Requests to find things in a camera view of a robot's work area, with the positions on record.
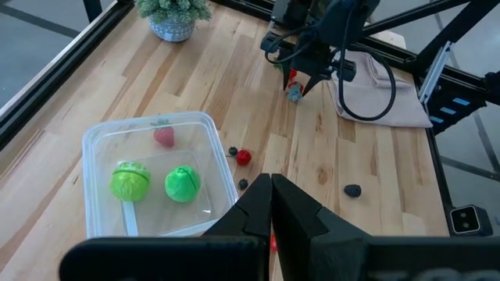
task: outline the gray floor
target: gray floor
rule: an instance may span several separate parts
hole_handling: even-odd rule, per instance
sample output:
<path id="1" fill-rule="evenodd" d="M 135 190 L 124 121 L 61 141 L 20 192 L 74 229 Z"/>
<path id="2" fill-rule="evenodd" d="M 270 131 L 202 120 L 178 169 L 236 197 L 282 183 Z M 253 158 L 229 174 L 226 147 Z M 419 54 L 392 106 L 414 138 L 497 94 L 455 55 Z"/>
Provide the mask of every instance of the gray floor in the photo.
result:
<path id="1" fill-rule="evenodd" d="M 102 0 L 103 7 L 112 0 Z M 399 12 L 428 3 L 429 0 L 381 0 L 374 13 L 382 20 Z M 428 16 L 393 29 L 406 39 L 407 48 L 422 50 L 463 7 Z M 0 106 L 4 105 L 34 74 L 88 25 L 82 0 L 0 0 Z M 485 17 L 455 45 L 450 66 L 483 76 L 500 70 L 500 6 Z M 500 233 L 500 183 L 457 169 L 456 163 L 477 171 L 495 171 L 500 155 L 500 108 L 489 105 L 437 136 L 445 165 L 445 174 L 455 206 L 475 204 L 488 210 L 495 229 Z M 481 128 L 487 136 L 481 139 Z M 485 141 L 492 149 L 484 148 Z"/>

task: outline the plastic container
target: plastic container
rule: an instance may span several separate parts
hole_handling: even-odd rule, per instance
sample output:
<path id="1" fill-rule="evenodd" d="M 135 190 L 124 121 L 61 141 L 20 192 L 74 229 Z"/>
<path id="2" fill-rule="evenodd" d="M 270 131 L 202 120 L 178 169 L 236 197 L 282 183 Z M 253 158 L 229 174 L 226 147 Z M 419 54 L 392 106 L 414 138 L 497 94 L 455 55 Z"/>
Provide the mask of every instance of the plastic container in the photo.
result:
<path id="1" fill-rule="evenodd" d="M 168 125 L 155 126 L 159 120 Z M 175 145 L 165 148 L 155 129 L 171 126 Z M 207 230 L 238 200 L 238 194 L 215 125 L 203 112 L 185 112 L 101 123 L 83 139 L 87 237 L 192 236 Z M 117 199 L 109 189 L 113 170 L 123 161 L 140 162 L 151 172 L 141 201 Z M 190 165 L 202 186 L 189 203 L 177 203 L 165 192 L 168 172 Z"/>

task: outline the wood plank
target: wood plank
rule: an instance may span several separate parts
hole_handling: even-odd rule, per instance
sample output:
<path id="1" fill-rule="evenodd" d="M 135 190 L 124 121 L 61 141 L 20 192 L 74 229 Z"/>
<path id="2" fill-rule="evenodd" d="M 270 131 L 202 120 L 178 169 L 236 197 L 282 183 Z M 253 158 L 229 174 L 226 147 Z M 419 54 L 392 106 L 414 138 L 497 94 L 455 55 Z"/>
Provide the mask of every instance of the wood plank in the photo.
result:
<path id="1" fill-rule="evenodd" d="M 81 138 L 111 119 L 200 110 L 216 122 L 236 183 L 283 173 L 344 219 L 377 235 L 446 235 L 426 133 L 339 118 L 326 83 L 298 103 L 263 58 L 267 23 L 210 3 L 211 22 L 171 44 L 132 11 L 0 152 L 0 280 L 54 280 L 59 259 L 85 238 Z M 402 45 L 384 32 L 385 41 Z M 307 77 L 299 75 L 305 83 Z M 189 134 L 183 139 L 189 145 Z M 124 138 L 122 148 L 141 149 Z M 347 197 L 346 184 L 362 186 Z M 121 214 L 109 228 L 123 232 Z M 271 254 L 270 274 L 281 280 Z"/>

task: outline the towel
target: towel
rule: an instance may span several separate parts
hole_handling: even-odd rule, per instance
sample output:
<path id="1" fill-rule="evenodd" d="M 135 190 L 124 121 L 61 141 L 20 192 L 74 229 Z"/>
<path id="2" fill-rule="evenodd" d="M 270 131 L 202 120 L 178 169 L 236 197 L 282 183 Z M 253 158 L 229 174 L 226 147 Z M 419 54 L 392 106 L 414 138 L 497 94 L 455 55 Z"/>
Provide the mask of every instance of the towel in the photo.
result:
<path id="1" fill-rule="evenodd" d="M 344 81 L 345 104 L 359 116 L 376 116 L 387 106 L 391 96 L 391 83 L 385 68 L 371 55 L 363 52 L 346 52 L 345 58 L 356 63 L 356 76 L 352 82 Z M 432 127 L 415 87 L 395 75 L 396 99 L 392 109 L 381 119 L 365 122 L 350 116 L 338 100 L 338 78 L 332 76 L 328 83 L 337 114 L 346 119 L 364 123 L 396 127 Z"/>

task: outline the dark berry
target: dark berry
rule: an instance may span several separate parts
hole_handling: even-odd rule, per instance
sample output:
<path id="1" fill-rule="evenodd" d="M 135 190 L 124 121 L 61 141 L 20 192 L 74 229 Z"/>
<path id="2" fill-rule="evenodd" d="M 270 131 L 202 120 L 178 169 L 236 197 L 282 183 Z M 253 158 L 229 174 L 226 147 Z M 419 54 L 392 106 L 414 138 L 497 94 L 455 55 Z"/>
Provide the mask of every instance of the dark berry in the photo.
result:
<path id="1" fill-rule="evenodd" d="M 248 187 L 248 181 L 246 179 L 240 180 L 237 184 L 241 190 L 244 190 L 245 188 Z"/>
<path id="2" fill-rule="evenodd" d="M 361 196 L 361 186 L 358 184 L 348 184 L 344 187 L 344 192 L 350 198 L 357 198 Z"/>
<path id="3" fill-rule="evenodd" d="M 237 153 L 238 153 L 238 149 L 237 148 L 235 148 L 235 147 L 230 147 L 229 148 L 229 155 L 236 156 Z"/>

